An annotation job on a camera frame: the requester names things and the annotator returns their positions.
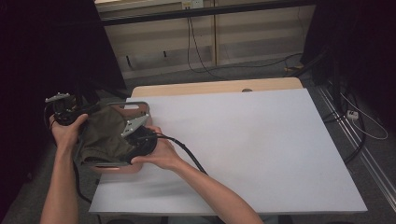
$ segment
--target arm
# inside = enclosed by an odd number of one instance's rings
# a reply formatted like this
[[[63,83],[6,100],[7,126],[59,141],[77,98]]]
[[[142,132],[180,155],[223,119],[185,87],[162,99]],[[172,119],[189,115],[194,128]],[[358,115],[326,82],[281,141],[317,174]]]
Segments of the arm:
[[[161,132],[159,128],[153,129],[156,133]],[[151,162],[178,174],[225,223],[262,223],[253,208],[239,195],[183,161],[167,140],[158,139],[153,153],[145,157],[133,158],[132,163],[136,162]]]
[[[78,223],[78,201],[73,170],[73,148],[78,140],[78,127],[87,119],[81,115],[69,126],[56,121],[52,133],[57,143],[55,162],[40,223]]]

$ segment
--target black device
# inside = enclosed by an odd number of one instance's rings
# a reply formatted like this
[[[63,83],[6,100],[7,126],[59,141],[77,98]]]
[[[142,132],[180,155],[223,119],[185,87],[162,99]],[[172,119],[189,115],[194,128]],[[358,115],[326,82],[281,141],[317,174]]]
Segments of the black device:
[[[59,93],[46,99],[52,105],[55,120],[67,126],[72,124],[82,114],[92,114],[100,110],[99,104],[78,105],[76,97],[69,93]]]
[[[63,126],[72,124],[82,114],[92,115],[102,108],[99,103],[79,105],[75,96],[69,93],[59,92],[46,99],[46,103],[47,106],[52,105],[55,120]],[[148,117],[149,114],[145,112],[143,116],[127,120],[127,124],[121,136],[132,146],[132,150],[120,158],[121,162],[131,164],[132,158],[136,156],[146,156],[157,146],[157,134],[143,126]]]
[[[157,146],[157,134],[146,128],[140,126],[133,133],[125,137],[125,140],[133,147],[129,153],[127,153],[122,161],[131,163],[131,159],[137,156],[146,156],[150,154]]]

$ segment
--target dark background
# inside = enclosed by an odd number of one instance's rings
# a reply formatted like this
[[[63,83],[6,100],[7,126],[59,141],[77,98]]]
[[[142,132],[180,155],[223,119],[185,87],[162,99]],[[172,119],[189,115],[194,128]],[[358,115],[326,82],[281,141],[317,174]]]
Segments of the dark background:
[[[99,20],[91,0],[0,0],[0,219],[48,142],[45,99],[73,94],[82,77],[125,87],[103,27],[57,27]]]
[[[330,49],[313,69],[317,84],[333,74],[333,57],[340,75],[364,98],[384,125],[396,127],[396,17],[394,6],[382,1],[319,0],[305,40],[301,62]]]

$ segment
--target hand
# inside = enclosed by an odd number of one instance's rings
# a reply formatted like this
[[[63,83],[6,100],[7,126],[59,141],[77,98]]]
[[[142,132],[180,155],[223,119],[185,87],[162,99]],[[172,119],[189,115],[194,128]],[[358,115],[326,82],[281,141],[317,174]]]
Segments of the hand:
[[[87,118],[88,115],[83,114],[69,126],[63,126],[55,121],[55,117],[51,116],[49,118],[49,123],[51,124],[52,134],[55,138],[57,147],[73,147],[78,140],[78,128]]]
[[[159,127],[148,126],[148,128],[155,133],[162,133]],[[172,170],[176,168],[180,161],[182,159],[177,155],[172,144],[166,139],[158,138],[157,146],[150,155],[135,157],[131,160],[131,164],[150,162],[163,169]]]

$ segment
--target tabletop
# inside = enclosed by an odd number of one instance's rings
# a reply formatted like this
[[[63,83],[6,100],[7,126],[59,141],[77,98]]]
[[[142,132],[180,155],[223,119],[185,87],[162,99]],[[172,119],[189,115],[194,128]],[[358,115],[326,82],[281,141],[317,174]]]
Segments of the tabletop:
[[[134,88],[132,96],[187,95],[200,93],[240,92],[243,90],[278,91],[302,88],[303,85],[297,77],[281,77],[142,86]]]
[[[306,89],[133,94],[129,101],[148,102],[154,125],[186,144],[211,176],[259,214],[367,210]],[[182,179],[152,164],[134,175],[102,175],[90,212],[214,215]]]

